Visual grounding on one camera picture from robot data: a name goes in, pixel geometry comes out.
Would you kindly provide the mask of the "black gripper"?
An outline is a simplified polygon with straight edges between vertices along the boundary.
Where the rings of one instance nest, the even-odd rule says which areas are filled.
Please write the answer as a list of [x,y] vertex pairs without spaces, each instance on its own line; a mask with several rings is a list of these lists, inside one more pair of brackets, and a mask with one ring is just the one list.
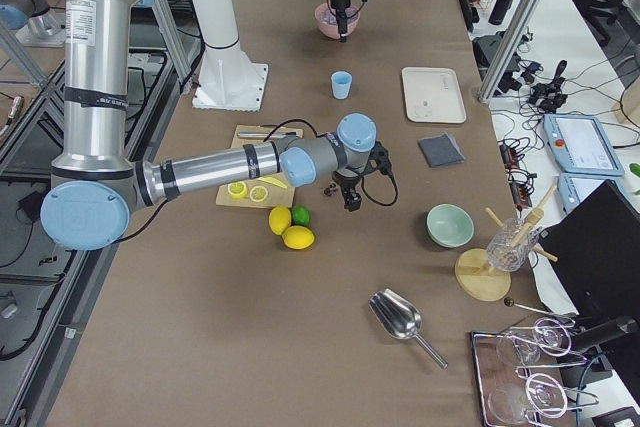
[[333,171],[331,177],[340,188],[344,200],[344,208],[349,212],[359,210],[362,203],[362,197],[357,191],[357,187],[364,178],[364,174],[347,168]]
[[345,42],[348,36],[348,16],[345,10],[350,6],[350,0],[329,0],[329,5],[337,11],[339,40]]

